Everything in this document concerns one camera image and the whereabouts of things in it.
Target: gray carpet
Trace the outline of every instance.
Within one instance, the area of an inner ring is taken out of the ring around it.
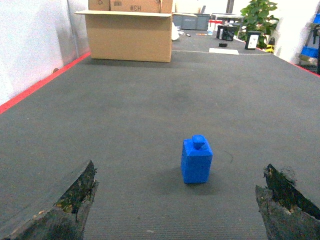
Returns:
[[[255,185],[269,163],[320,206],[319,78],[238,41],[241,55],[206,53],[218,42],[182,36],[171,63],[88,57],[0,115],[0,225],[88,159],[100,185],[86,240],[264,240]],[[185,185],[194,134],[211,175]]]

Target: gray container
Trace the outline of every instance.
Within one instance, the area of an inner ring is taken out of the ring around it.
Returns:
[[[210,14],[194,14],[194,16],[173,15],[175,26],[181,26],[184,30],[207,30]]]

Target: white paper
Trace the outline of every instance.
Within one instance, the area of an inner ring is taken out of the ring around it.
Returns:
[[[209,53],[239,55],[238,50],[223,48],[209,48]]]
[[[249,38],[248,49],[256,49],[258,44],[259,35],[252,34]]]
[[[178,40],[180,38],[179,32],[175,24],[172,22],[172,34],[171,34],[171,39],[172,41]]]

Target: brown cardboard box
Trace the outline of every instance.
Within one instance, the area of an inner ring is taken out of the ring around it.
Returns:
[[[85,10],[76,14],[85,15],[93,59],[171,61],[171,13]]]
[[[172,13],[173,0],[110,0],[111,11]]]
[[[89,10],[96,11],[109,11],[110,10],[110,0],[89,0],[88,1]]]

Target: blue block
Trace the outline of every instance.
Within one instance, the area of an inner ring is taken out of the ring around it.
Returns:
[[[182,146],[181,172],[185,184],[206,183],[214,153],[203,135],[185,139]]]

